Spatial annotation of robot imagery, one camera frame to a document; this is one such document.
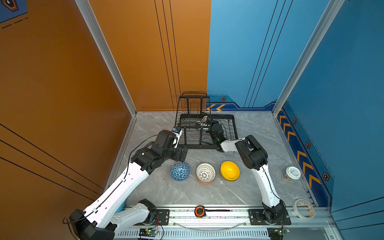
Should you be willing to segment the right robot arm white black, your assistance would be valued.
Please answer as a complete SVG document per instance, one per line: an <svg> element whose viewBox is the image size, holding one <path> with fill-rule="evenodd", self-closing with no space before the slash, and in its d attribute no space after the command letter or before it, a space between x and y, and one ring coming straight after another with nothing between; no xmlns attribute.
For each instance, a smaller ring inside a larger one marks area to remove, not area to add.
<svg viewBox="0 0 384 240"><path fill-rule="evenodd" d="M244 165L252 171L262 194L265 222L270 225L283 224L287 219L287 209L271 180L267 151L252 135L228 140L220 123L212 124L210 135L219 152L239 153Z"/></svg>

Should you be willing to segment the blue triangle patterned bowl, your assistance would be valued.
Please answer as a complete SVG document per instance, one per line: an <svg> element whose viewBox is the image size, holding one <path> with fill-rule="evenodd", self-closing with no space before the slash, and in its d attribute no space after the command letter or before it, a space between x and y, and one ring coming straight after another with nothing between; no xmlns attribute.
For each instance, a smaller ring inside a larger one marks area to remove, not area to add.
<svg viewBox="0 0 384 240"><path fill-rule="evenodd" d="M189 178L191 174L191 168L187 163L177 162L172 166L170 174L173 180L182 182Z"/></svg>

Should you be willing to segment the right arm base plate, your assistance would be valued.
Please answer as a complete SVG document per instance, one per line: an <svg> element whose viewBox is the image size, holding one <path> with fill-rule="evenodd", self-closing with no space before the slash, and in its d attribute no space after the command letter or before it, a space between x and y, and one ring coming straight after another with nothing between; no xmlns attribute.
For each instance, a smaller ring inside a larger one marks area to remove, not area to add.
<svg viewBox="0 0 384 240"><path fill-rule="evenodd" d="M284 210L283 212L276 215L273 211L270 210L249 209L248 214L252 226L280 226L281 224L289 226L292 224L287 210Z"/></svg>

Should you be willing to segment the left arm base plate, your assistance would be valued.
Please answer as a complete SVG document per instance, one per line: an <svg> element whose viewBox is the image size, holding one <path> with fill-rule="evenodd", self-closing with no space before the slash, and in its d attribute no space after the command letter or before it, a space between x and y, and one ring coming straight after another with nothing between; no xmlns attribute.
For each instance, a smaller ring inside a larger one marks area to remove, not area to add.
<svg viewBox="0 0 384 240"><path fill-rule="evenodd" d="M155 214L150 214L150 217L150 219L143 223L135 224L135 226L155 226L158 223L162 226L167 226L170 220L170 210L157 209Z"/></svg>

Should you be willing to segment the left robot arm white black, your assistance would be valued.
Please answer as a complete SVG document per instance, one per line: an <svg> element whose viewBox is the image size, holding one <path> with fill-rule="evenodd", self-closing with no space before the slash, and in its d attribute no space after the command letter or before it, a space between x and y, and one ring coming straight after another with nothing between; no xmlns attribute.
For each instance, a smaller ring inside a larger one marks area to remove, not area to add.
<svg viewBox="0 0 384 240"><path fill-rule="evenodd" d="M63 220L73 237L76 240L112 240L136 224L151 224L157 208L147 199L125 211L118 212L118 209L133 190L165 161L185 161L188 149L178 145L182 134L180 127L162 130L155 141L143 148L137 147L123 173L97 200L84 210L74 210L68 220Z"/></svg>

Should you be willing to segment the brown floral patterned bowl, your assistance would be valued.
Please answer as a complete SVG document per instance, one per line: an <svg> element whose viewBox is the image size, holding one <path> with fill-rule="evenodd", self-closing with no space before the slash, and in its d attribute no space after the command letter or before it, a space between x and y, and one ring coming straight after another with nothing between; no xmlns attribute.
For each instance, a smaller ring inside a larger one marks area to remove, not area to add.
<svg viewBox="0 0 384 240"><path fill-rule="evenodd" d="M208 116L204 116L200 120L197 120L197 126L201 128L208 128L210 123L211 120Z"/></svg>

